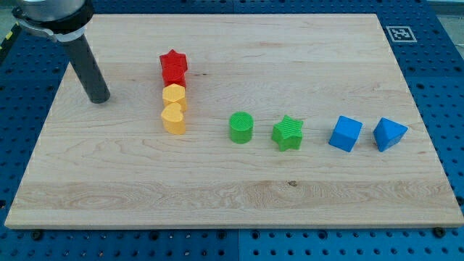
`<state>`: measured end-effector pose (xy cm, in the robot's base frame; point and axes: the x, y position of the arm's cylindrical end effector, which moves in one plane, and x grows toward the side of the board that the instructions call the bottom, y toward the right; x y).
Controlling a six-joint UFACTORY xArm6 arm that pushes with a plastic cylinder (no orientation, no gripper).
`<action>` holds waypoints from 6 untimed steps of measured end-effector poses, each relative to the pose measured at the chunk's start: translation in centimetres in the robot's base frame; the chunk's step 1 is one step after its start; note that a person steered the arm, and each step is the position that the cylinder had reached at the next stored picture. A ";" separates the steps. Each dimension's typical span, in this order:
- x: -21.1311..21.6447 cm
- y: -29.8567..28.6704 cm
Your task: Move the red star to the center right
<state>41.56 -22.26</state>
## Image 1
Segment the robot arm silver flange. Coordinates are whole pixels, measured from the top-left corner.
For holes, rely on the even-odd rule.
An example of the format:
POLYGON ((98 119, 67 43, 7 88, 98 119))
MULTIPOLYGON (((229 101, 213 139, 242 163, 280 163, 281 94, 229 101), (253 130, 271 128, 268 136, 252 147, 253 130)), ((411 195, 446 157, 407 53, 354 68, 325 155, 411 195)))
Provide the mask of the robot arm silver flange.
POLYGON ((17 0, 12 15, 26 32, 53 42, 84 35, 94 15, 92 0, 17 0))

